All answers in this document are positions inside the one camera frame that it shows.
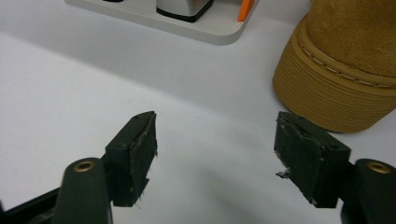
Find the white tabletop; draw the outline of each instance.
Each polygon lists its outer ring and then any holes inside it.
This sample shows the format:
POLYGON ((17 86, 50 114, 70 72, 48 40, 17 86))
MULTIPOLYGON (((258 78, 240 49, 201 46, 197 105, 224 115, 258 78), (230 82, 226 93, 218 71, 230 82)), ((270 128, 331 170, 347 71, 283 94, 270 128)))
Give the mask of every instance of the white tabletop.
MULTIPOLYGON (((65 167, 101 157, 134 115, 157 114, 159 157, 117 224, 341 223, 316 209, 273 152, 286 110, 271 79, 308 0, 261 0, 239 40, 213 46, 62 0, 0 3, 0 199, 9 209, 61 184, 65 167)), ((351 161, 396 164, 396 114, 334 134, 351 161)))

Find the ribbed sole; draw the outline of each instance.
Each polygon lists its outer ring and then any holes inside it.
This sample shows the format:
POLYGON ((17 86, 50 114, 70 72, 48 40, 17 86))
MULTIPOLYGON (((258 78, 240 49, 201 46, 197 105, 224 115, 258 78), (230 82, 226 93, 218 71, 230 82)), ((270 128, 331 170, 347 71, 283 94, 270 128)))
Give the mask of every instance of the ribbed sole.
POLYGON ((289 110, 338 133, 368 129, 396 108, 396 78, 367 74, 325 55, 309 41, 305 19, 283 51, 273 85, 289 110))

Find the white surface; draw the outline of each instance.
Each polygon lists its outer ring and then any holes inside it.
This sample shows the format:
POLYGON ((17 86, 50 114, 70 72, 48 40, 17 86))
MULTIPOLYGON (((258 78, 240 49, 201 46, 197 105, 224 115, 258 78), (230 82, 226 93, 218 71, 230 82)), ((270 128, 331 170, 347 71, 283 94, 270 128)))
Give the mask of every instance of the white surface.
MULTIPOLYGON (((1 1, 3 206, 59 187, 68 164, 101 157, 130 117, 155 110, 159 157, 140 208, 114 207, 115 223, 341 223, 339 209, 315 209, 275 176, 285 108, 271 78, 308 5, 261 0, 241 38, 218 47, 62 0, 1 1)), ((395 165, 394 127, 392 112, 336 137, 351 161, 395 165)))
POLYGON ((65 2, 72 6, 125 21, 132 21, 171 34, 186 36, 214 45, 228 45, 235 42, 245 30, 259 0, 255 2, 249 16, 243 22, 237 21, 242 0, 217 0, 194 23, 179 21, 158 14, 156 12, 156 0, 127 0, 120 3, 103 0, 65 0, 65 2))

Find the brown shoe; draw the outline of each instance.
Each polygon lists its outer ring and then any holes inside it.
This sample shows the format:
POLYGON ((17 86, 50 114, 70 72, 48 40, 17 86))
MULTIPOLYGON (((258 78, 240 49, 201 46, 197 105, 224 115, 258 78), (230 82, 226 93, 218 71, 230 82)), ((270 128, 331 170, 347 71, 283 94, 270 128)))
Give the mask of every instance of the brown shoe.
POLYGON ((339 133, 396 108, 396 1, 313 0, 273 78, 282 103, 339 133))

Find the orange strip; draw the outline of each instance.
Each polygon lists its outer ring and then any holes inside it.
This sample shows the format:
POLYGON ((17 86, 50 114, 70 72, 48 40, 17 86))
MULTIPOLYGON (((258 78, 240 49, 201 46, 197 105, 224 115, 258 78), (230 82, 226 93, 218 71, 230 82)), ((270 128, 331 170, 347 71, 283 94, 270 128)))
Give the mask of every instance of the orange strip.
POLYGON ((238 16, 238 21, 244 21, 247 16, 249 11, 254 5, 254 0, 242 0, 242 6, 241 10, 239 10, 239 16, 238 16))

